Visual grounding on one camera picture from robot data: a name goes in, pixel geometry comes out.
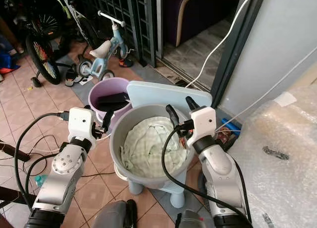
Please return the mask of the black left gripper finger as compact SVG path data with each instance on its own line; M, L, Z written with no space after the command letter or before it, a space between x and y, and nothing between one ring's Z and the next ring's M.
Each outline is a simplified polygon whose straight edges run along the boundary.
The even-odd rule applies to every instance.
M110 128L109 126L111 125L111 119L114 115L114 111L113 110L108 110L104 117L103 117L103 121L102 121L102 128L104 129L104 132L109 132Z

